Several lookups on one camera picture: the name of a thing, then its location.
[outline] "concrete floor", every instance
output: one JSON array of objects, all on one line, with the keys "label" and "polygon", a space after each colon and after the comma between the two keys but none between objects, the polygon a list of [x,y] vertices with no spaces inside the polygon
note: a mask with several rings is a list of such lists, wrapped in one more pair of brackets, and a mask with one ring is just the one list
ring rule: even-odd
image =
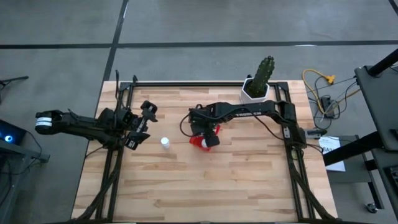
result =
[{"label": "concrete floor", "polygon": [[[0,45],[110,44],[122,0],[0,1]],[[130,0],[120,43],[226,41],[355,41],[396,40],[398,17],[388,0]],[[371,65],[397,45],[334,45],[321,47],[186,47],[117,49],[112,69],[122,80],[241,80],[273,55],[274,80],[299,80],[306,68],[353,77],[353,70]],[[3,93],[0,117],[33,132],[48,164],[31,169],[17,199],[12,223],[68,220],[72,212],[88,141],[34,132],[35,112],[60,109],[93,116],[109,49],[0,50],[0,78],[28,75]],[[308,74],[309,83],[316,75]],[[352,82],[325,88],[334,97]],[[363,136],[375,127],[357,94],[334,121],[331,135]],[[333,184],[339,217],[348,221],[397,223],[376,174],[385,210],[370,214],[367,184]]]}]

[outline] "cactus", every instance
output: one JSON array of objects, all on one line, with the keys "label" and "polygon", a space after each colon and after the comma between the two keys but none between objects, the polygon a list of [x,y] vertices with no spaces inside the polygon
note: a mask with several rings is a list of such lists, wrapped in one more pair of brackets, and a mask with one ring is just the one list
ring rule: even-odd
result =
[{"label": "cactus", "polygon": [[247,86],[247,93],[251,98],[260,98],[266,94],[266,85],[275,69],[273,56],[266,57],[259,65],[256,75]]}]

